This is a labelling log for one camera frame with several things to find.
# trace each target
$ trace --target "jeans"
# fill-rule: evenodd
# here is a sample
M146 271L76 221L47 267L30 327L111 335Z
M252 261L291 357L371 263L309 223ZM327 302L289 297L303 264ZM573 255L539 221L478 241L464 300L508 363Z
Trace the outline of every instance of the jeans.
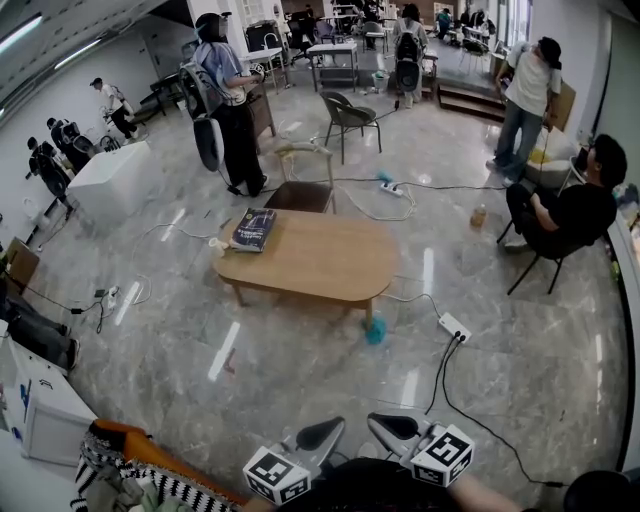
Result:
M124 116L127 114L127 110L124 107L120 107L113 114L111 114L111 120L116 125L118 130L124 134L125 139L131 138L131 132L137 130L136 125L127 121Z
M520 129L522 130L522 141L518 152L514 155L513 147ZM509 101L494 159L498 172L517 181L524 171L541 129L542 117L527 112L513 101Z

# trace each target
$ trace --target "ceiling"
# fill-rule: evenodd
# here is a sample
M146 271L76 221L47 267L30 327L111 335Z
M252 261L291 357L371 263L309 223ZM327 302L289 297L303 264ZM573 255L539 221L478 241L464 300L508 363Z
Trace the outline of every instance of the ceiling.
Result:
M43 16L39 26L0 55L0 105L24 97L62 59L98 37L116 36L164 1L0 0L0 38L37 13Z

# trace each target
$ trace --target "hair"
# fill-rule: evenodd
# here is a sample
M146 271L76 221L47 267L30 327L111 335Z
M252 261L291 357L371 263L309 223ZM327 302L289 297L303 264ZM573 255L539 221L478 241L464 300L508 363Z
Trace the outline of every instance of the hair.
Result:
M538 48L540 48L540 53L542 53L544 60L552 68L561 69L560 55L562 54L562 49L555 39L543 37L538 41Z
M205 43L222 43L220 35L220 15L213 12L203 14L196 20L196 32Z
M613 189L624 181L627 174L627 155L618 142L609 135L598 135L593 144L595 159L602 169L600 182L605 188Z
M420 11L418 10L418 6L416 4L405 5L404 10L402 11L402 17L410 18L413 21L420 23Z

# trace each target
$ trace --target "wooden coffee table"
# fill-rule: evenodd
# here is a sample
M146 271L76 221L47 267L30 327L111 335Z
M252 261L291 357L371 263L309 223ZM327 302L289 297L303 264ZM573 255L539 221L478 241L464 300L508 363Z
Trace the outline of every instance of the wooden coffee table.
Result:
M323 213L277 210L278 216L261 254L227 249L214 262L220 278L233 287L317 297L363 309L367 329L373 323L375 297L389 286L398 250L387 227L371 220ZM227 224L228 241L240 218Z

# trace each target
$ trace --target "woman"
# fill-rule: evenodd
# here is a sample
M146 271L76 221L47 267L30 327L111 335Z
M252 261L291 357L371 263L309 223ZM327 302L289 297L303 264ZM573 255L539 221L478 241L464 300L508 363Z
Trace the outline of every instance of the woman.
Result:
M256 197L268 182L258 162L253 115L246 103L245 85L260 82L256 76L242 76L242 65L226 41L227 20L214 13L203 14L196 21L202 41L193 56L218 87L223 103L213 113L220 124L224 142L224 161L231 185L243 181L249 195Z
M404 34L410 34L418 47L418 68L420 70L416 88L412 92L404 93L405 107L411 108L413 102L420 101L422 97L422 54L427 47L429 39L424 27L420 23L420 11L416 4L407 4L402 11L402 18L398 18L393 27L393 40L396 48Z

